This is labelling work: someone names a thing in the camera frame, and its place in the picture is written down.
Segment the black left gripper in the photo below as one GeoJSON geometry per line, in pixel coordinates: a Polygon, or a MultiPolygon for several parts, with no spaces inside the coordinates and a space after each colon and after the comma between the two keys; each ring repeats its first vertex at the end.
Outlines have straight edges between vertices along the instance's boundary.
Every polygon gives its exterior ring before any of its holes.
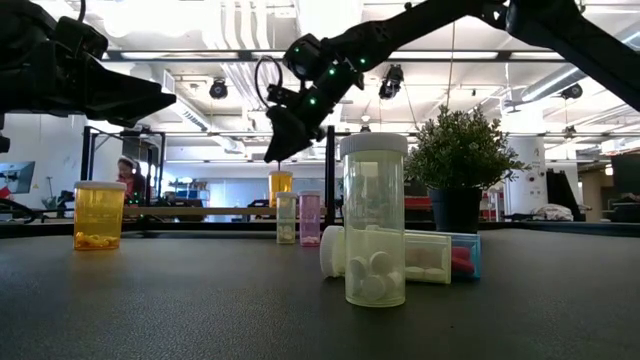
{"type": "MultiPolygon", "coordinates": [[[[70,18],[85,23],[86,10],[70,18]]],[[[72,57],[53,39],[59,19],[37,4],[0,4],[0,114],[82,112],[131,128],[176,102],[158,83],[72,57]]]]}

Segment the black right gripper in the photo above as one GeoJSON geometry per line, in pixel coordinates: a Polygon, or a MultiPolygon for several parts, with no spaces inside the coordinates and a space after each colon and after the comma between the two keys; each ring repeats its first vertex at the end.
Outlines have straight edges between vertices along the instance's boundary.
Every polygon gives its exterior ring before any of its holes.
{"type": "Polygon", "coordinates": [[[289,66],[289,70],[301,81],[300,100],[294,107],[272,107],[266,112],[273,135],[265,162],[281,162],[309,148],[322,121],[358,82],[358,73],[350,66],[328,66],[315,78],[301,66],[289,66]]]}

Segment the yellow pill bottle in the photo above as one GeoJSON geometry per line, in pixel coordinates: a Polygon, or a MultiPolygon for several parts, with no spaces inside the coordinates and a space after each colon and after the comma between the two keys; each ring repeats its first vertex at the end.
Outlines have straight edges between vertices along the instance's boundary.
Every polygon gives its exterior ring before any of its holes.
{"type": "Polygon", "coordinates": [[[296,242],[297,196],[292,192],[276,194],[276,243],[296,242]]]}

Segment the pink pill bottle white cap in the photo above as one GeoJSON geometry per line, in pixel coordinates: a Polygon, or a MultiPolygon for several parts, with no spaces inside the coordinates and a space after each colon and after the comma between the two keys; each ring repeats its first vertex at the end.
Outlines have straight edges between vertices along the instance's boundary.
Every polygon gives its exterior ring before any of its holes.
{"type": "Polygon", "coordinates": [[[321,198],[317,191],[299,194],[299,235],[300,245],[314,247],[320,244],[321,198]]]}

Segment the blue pill bottle red capsules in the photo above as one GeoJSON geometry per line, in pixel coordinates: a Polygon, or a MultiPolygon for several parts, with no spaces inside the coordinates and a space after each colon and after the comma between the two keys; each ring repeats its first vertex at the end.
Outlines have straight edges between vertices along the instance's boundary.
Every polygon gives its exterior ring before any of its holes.
{"type": "Polygon", "coordinates": [[[481,277],[481,238],[477,234],[435,232],[452,237],[451,281],[453,279],[476,280],[481,277]]]}

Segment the person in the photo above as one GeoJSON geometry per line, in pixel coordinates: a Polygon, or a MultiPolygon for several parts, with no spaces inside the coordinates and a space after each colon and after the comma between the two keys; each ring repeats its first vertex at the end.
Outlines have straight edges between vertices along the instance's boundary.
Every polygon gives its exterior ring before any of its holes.
{"type": "Polygon", "coordinates": [[[129,157],[121,156],[117,167],[117,181],[126,186],[124,204],[141,205],[145,198],[146,180],[139,164],[129,157]]]}

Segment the artificial green plant black pot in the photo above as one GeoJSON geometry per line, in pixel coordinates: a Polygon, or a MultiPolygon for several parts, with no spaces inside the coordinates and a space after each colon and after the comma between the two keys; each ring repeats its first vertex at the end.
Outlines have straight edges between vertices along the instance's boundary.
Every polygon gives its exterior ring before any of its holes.
{"type": "Polygon", "coordinates": [[[405,178],[428,189],[436,230],[470,234],[478,231],[483,192],[530,169],[509,145],[501,121],[479,107],[440,107],[418,131],[404,165],[405,178]]]}

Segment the black table mat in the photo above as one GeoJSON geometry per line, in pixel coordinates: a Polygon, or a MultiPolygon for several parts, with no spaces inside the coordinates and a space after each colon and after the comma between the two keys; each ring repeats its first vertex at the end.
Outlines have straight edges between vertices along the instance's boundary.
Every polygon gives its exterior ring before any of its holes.
{"type": "Polygon", "coordinates": [[[486,231],[477,282],[349,304],[314,248],[165,233],[0,240],[0,360],[640,360],[640,239],[486,231]]]}

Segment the white cloth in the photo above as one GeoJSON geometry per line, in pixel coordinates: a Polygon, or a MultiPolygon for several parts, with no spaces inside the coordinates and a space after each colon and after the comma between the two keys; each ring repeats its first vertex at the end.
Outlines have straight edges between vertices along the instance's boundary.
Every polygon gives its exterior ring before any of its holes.
{"type": "Polygon", "coordinates": [[[545,204],[531,211],[534,220],[540,221],[573,221],[574,216],[571,210],[565,206],[557,204],[545,204]]]}

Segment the black covered object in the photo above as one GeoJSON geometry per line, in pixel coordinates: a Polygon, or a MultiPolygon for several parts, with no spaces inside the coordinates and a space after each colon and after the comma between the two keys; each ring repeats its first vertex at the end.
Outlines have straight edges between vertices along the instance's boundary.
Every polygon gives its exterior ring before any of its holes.
{"type": "Polygon", "coordinates": [[[573,220],[584,222],[586,216],[581,212],[575,195],[563,170],[546,170],[547,198],[550,204],[563,206],[571,211],[573,220]]]}

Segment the black computer monitor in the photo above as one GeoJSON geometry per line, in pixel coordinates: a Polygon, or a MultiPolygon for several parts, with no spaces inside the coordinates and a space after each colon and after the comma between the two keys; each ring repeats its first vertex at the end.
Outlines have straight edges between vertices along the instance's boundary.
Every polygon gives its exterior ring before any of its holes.
{"type": "Polygon", "coordinates": [[[614,187],[619,193],[640,194],[640,153],[624,153],[611,158],[614,187]]]}

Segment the wooden shelf black metal frame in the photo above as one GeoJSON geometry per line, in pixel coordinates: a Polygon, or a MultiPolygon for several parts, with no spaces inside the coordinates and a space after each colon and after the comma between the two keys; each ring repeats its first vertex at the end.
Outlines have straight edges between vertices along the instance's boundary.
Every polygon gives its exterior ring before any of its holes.
{"type": "MultiPolygon", "coordinates": [[[[94,171],[94,159],[96,152],[95,141],[99,136],[106,136],[112,139],[116,139],[122,142],[128,142],[129,137],[133,137],[136,135],[139,137],[140,135],[149,135],[149,136],[158,136],[161,139],[161,145],[159,147],[160,155],[159,155],[159,169],[157,175],[154,177],[156,181],[160,181],[162,179],[162,175],[164,174],[164,159],[165,153],[167,150],[166,140],[168,133],[166,132],[158,132],[158,131],[149,131],[149,132],[136,132],[136,131],[125,131],[125,135],[122,136],[120,133],[109,133],[103,130],[100,130],[94,126],[85,125],[82,130],[82,156],[81,156],[81,171],[80,177],[82,180],[90,180],[93,176],[94,171]]],[[[131,142],[136,145],[138,148],[147,150],[147,160],[150,161],[153,157],[152,150],[149,145],[145,145],[142,143],[136,143],[135,141],[131,142]]],[[[145,198],[142,206],[125,206],[123,210],[123,214],[126,218],[130,219],[139,219],[142,220],[149,219],[152,217],[169,217],[169,216],[210,216],[210,215],[236,215],[236,216],[251,216],[251,215],[260,215],[260,216],[275,216],[276,208],[272,207],[176,207],[176,206],[158,206],[154,205],[149,198],[145,198]]]]}

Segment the wall screen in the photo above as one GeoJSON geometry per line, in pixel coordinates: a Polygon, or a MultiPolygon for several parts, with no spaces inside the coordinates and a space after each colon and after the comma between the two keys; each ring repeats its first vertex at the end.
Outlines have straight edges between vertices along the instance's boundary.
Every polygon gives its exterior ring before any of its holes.
{"type": "Polygon", "coordinates": [[[35,162],[0,163],[0,190],[10,194],[28,194],[31,190],[35,162]]]}

